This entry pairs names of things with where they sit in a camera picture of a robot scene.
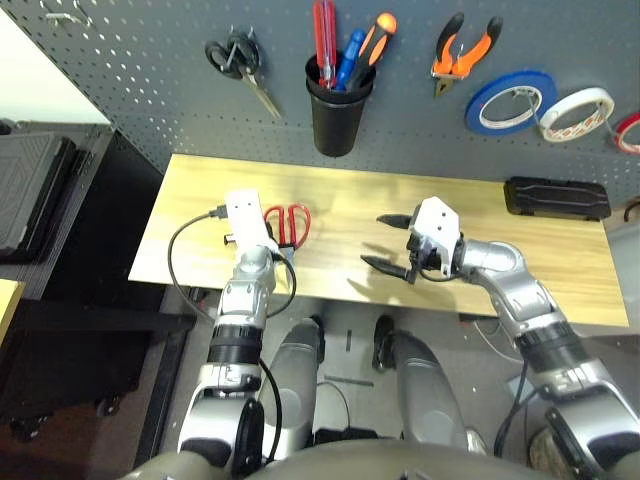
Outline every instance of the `red scissors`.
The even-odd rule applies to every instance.
[[[298,234],[296,231],[296,210],[300,210],[302,213],[304,213],[304,216],[306,218],[304,233],[300,238],[298,238]],[[278,213],[278,246],[280,248],[293,247],[294,250],[300,248],[304,241],[307,239],[309,229],[311,228],[311,212],[309,211],[309,209],[304,205],[299,205],[297,203],[289,205],[287,209],[288,218],[286,220],[289,222],[289,241],[287,241],[287,237],[285,234],[284,207],[276,205],[275,207],[269,208],[266,212],[264,212],[264,221],[267,223],[267,225],[269,225],[269,215],[271,215],[271,213],[273,212]]]

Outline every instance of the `gray pegboard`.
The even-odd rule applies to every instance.
[[[45,0],[74,13],[72,0]],[[354,150],[332,159],[314,148],[304,63],[314,53],[311,0],[80,0],[94,25],[53,29],[35,0],[2,8],[160,170],[171,152],[421,175],[502,180],[534,175],[598,181],[619,204],[640,192],[640,158],[619,152],[604,127],[564,144],[535,128],[482,137],[464,110],[488,81],[524,68],[553,75],[560,96],[602,86],[616,101],[612,123],[640,106],[637,0],[338,0],[338,36],[366,28],[383,10],[399,28],[381,62]],[[489,18],[502,35],[472,75],[433,97],[428,77],[436,38],[458,10],[467,49]],[[280,107],[274,121],[241,82],[207,63],[203,46],[229,26],[252,25],[264,53],[262,82]]]

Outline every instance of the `tape roll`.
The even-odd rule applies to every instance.
[[[571,110],[593,104],[595,111],[581,122],[566,128],[554,129],[553,124]],[[604,88],[585,88],[572,93],[553,105],[540,119],[540,131],[545,140],[552,143],[568,142],[595,130],[613,112],[615,103]]]
[[[640,155],[640,144],[627,143],[624,141],[624,136],[627,132],[638,125],[640,125],[640,112],[625,118],[616,129],[616,145],[623,152]]]
[[[490,120],[484,115],[491,102],[509,93],[531,95],[538,117],[558,99],[551,75],[537,70],[509,73],[488,83],[473,96],[465,111],[469,130],[482,135],[506,135],[533,125],[536,120],[530,108],[506,120]]]

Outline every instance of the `robot leg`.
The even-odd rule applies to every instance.
[[[395,330],[392,335],[404,438],[467,450],[458,403],[438,359],[410,333]]]
[[[323,345],[318,324],[304,319],[294,326],[278,348],[270,370],[282,402],[282,431],[275,459],[281,460],[307,445],[316,407],[316,377]],[[265,412],[263,455],[273,445],[276,407],[269,382],[263,383],[259,401]]]

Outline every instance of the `pen holder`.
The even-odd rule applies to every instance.
[[[342,54],[338,52],[337,57],[339,65]],[[346,155],[356,140],[364,102],[373,89],[376,70],[371,69],[359,88],[346,92],[320,86],[320,69],[315,55],[307,62],[305,72],[311,96],[313,142],[318,151],[328,157]]]

